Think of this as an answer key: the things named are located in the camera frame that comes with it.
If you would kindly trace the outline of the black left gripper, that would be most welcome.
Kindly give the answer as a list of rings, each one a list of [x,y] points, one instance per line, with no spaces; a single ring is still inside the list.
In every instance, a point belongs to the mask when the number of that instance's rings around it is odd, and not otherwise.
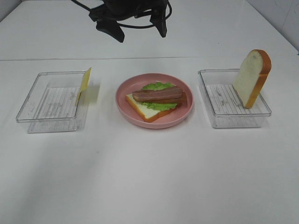
[[[96,25],[98,31],[113,37],[118,42],[123,42],[124,33],[116,21],[149,15],[150,22],[158,30],[160,36],[165,38],[167,6],[167,0],[105,0],[102,5],[90,10],[89,17],[93,21],[98,20]]]

